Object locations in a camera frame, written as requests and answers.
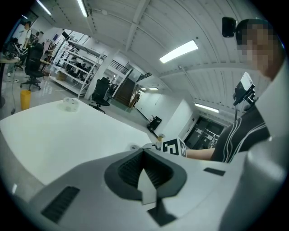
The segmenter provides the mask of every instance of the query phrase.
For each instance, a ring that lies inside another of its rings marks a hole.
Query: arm
[[[30,39],[30,35],[31,35],[31,30],[29,30],[29,31],[27,32],[27,35],[26,35],[26,39],[25,39],[25,43],[24,43],[23,48],[24,48],[24,47],[27,47],[27,44],[28,44],[29,39]]]
[[[215,148],[194,150],[190,149],[186,151],[186,156],[192,159],[209,161],[213,155]]]
[[[25,48],[25,47],[27,46],[28,41],[29,41],[29,38],[26,38],[26,39],[25,39],[25,44],[24,44],[23,48]]]

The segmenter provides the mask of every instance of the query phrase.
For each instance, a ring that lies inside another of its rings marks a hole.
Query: white shelf
[[[67,63],[68,65],[73,66],[73,67],[75,67],[76,69],[78,69],[78,70],[80,70],[80,71],[82,71],[82,72],[88,74],[87,71],[81,69],[80,67],[77,67],[77,66],[75,66],[74,64],[72,64],[72,63],[70,63],[70,62],[68,62],[68,61],[65,61],[65,60],[62,60],[62,61],[65,62],[65,63]]]
[[[83,61],[86,61],[86,62],[89,62],[89,63],[92,63],[92,64],[95,63],[95,61],[90,60],[89,58],[83,57],[83,56],[81,56],[81,55],[79,55],[79,54],[75,54],[75,53],[73,53],[73,52],[71,52],[71,51],[66,51],[66,52],[68,52],[68,54],[73,55],[73,56],[75,56],[75,57],[77,57],[77,58],[79,58],[79,59],[81,59],[81,60],[83,60]]]
[[[84,82],[81,81],[80,79],[78,79],[78,78],[76,78],[76,77],[73,77],[72,75],[68,74],[68,73],[64,70],[64,68],[61,68],[61,67],[58,67],[58,66],[55,66],[55,65],[53,65],[53,67],[56,68],[57,70],[61,71],[62,73],[66,74],[68,77],[74,79],[75,81],[77,81],[77,82],[79,82],[79,83],[81,83],[81,84],[84,84]]]
[[[74,42],[74,41],[72,41],[72,40],[69,40],[68,43],[69,43],[70,45],[73,45],[74,47],[76,47],[76,48],[78,48],[78,49],[81,49],[81,50],[83,50],[83,51],[88,52],[89,54],[91,54],[91,55],[93,55],[93,56],[95,56],[95,57],[99,57],[99,56],[100,56],[100,53],[98,53],[96,50],[93,50],[92,48],[86,47],[86,46],[81,45],[81,44],[79,44],[79,43],[76,43],[76,42]]]
[[[80,94],[80,89],[76,88],[74,85],[71,85],[66,81],[57,80],[56,77],[54,77],[54,76],[49,76],[49,78],[51,78],[52,80],[54,80],[58,84],[62,85],[63,87],[67,88],[68,90],[74,92],[75,94],[78,94],[78,95]],[[85,94],[85,93],[86,93],[86,89],[83,89],[81,94]]]

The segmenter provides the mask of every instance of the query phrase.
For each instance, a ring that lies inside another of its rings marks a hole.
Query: yellow bucket
[[[20,92],[21,110],[26,110],[29,108],[31,92],[28,90],[23,90]]]

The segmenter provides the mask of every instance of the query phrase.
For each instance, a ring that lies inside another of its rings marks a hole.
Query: doorway
[[[210,119],[199,117],[193,130],[185,139],[190,149],[214,148],[224,127]]]

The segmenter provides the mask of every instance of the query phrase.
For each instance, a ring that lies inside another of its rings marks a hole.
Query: staircase
[[[126,78],[126,80],[123,81],[117,93],[115,94],[114,99],[128,107],[130,105],[131,95],[134,91],[134,88],[135,82],[129,78]]]

